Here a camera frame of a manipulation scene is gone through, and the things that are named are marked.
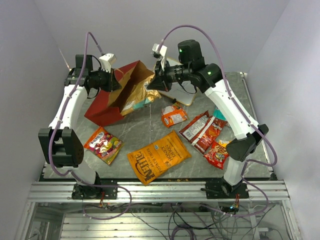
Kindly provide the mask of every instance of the gold snack bag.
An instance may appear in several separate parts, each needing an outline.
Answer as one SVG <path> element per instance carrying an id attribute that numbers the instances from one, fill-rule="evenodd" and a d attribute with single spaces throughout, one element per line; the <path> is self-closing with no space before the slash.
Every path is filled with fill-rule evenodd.
<path id="1" fill-rule="evenodd" d="M 175 131 L 127 155 L 138 179 L 147 185 L 191 155 Z"/>

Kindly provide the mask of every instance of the red snack bag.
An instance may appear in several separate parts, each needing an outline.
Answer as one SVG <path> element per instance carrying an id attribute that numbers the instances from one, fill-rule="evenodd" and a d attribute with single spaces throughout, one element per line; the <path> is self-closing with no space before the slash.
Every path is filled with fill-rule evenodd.
<path id="1" fill-rule="evenodd" d="M 89 149 L 106 164 L 110 165 L 115 159 L 123 142 L 100 126 L 84 144 L 84 148 Z"/>
<path id="2" fill-rule="evenodd" d="M 179 133 L 200 153 L 205 154 L 213 141 L 219 136 L 226 121 L 209 116 L 208 111 L 196 116 Z"/>
<path id="3" fill-rule="evenodd" d="M 208 163 L 218 169 L 224 169 L 224 163 L 228 156 L 227 150 L 215 141 L 213 141 L 209 152 L 204 155 Z"/>

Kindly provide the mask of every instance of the teal package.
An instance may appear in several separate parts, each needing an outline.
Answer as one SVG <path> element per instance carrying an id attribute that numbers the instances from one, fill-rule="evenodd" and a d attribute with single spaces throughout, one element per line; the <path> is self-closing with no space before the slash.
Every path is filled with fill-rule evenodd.
<path id="1" fill-rule="evenodd" d="M 222 114 L 222 112 L 219 110 L 219 108 L 215 107 L 214 111 L 213 111 L 213 116 L 217 119 L 221 119 L 224 121 L 227 121 L 227 119 L 225 118 L 225 116 Z"/>

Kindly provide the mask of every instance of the white wall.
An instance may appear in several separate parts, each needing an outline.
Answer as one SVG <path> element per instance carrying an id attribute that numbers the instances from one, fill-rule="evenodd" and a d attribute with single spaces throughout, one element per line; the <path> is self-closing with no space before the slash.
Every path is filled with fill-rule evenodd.
<path id="1" fill-rule="evenodd" d="M 14 239 L 44 156 L 38 131 L 53 119 L 68 73 L 32 0 L 0 1 L 0 239 Z"/>
<path id="2" fill-rule="evenodd" d="M 150 55 L 173 27 L 193 24 L 213 37 L 227 71 L 248 72 L 289 0 L 35 0 L 62 54 L 70 66 L 83 49 L 86 31 L 92 31 L 106 52 L 118 57 L 116 67 L 142 60 L 152 68 Z M 179 29 L 166 45 L 178 58 L 177 44 L 200 42 L 208 63 L 217 62 L 208 41 L 193 29 Z M 94 44 L 89 52 L 98 54 Z"/>
<path id="3" fill-rule="evenodd" d="M 320 1 L 291 0 L 248 73 L 304 239 L 319 239 Z"/>

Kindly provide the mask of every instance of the gray table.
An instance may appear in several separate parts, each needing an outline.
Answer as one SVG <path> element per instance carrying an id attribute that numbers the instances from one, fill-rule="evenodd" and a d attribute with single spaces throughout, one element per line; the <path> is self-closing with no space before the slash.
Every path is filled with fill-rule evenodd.
<path id="1" fill-rule="evenodd" d="M 226 76 L 239 101 L 254 117 L 253 106 L 251 104 L 246 83 L 240 73 L 227 73 Z M 79 115 L 80 117 L 77 121 L 77 128 L 75 132 L 82 144 L 84 144 L 98 128 L 96 124 L 84 117 L 84 114 L 92 101 L 92 99 L 87 99 L 85 101 Z M 172 100 L 170 98 L 163 96 L 160 99 L 156 99 L 152 104 L 128 114 L 123 120 L 105 127 L 108 132 L 112 133 L 124 142 L 123 148 L 120 150 L 118 156 L 110 166 L 88 150 L 85 150 L 84 152 L 84 160 L 93 170 L 98 172 L 101 178 L 137 178 L 127 159 L 128 153 L 136 151 L 162 138 L 172 130 L 175 130 L 178 133 L 178 131 L 187 125 L 195 116 L 205 112 L 206 110 L 209 110 L 209 113 L 212 114 L 215 109 L 215 105 L 212 101 L 210 101 L 204 94 L 201 94 L 201 92 L 198 92 L 192 105 L 184 108 L 190 120 L 179 123 L 170 128 L 166 128 L 163 124 L 160 124 L 161 109 L 171 105 L 171 101 Z M 219 178 L 224 175 L 224 170 L 210 165 L 207 160 L 193 146 L 191 146 L 191 144 L 189 144 L 184 138 L 180 138 L 192 157 L 170 168 L 167 172 L 161 175 L 160 178 Z M 232 130 L 229 127 L 224 127 L 218 139 L 232 140 L 233 138 Z M 257 147 L 252 158 L 262 162 L 267 162 L 268 155 L 264 145 L 260 144 Z M 58 178 L 58 176 L 52 171 L 51 167 L 47 166 L 47 164 L 45 164 L 43 171 L 45 179 Z M 270 169 L 261 164 L 250 163 L 245 172 L 245 176 L 250 178 L 270 177 Z"/>

